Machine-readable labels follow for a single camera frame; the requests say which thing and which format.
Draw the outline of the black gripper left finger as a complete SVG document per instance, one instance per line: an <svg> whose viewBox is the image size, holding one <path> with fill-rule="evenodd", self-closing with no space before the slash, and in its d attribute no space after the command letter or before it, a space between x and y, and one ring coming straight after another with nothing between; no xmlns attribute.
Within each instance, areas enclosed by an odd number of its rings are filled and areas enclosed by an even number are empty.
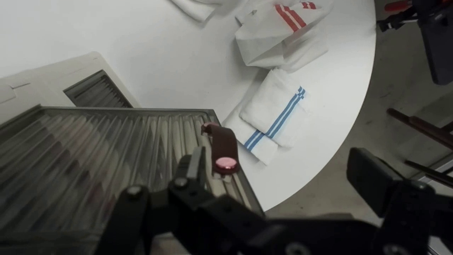
<svg viewBox="0 0 453 255"><path fill-rule="evenodd" d="M198 222L201 219L199 205L203 202L203 181L201 172L205 169L205 147L199 145L191 154L184 154L168 184L170 208L178 222Z"/></svg>

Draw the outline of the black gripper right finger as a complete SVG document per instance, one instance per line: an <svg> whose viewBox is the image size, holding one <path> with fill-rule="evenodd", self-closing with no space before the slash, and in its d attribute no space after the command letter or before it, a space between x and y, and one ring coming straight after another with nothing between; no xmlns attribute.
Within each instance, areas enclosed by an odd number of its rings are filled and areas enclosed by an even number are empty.
<svg viewBox="0 0 453 255"><path fill-rule="evenodd" d="M385 220L429 222L433 215L433 189L427 184L405 178L366 148L349 150L346 179Z"/></svg>

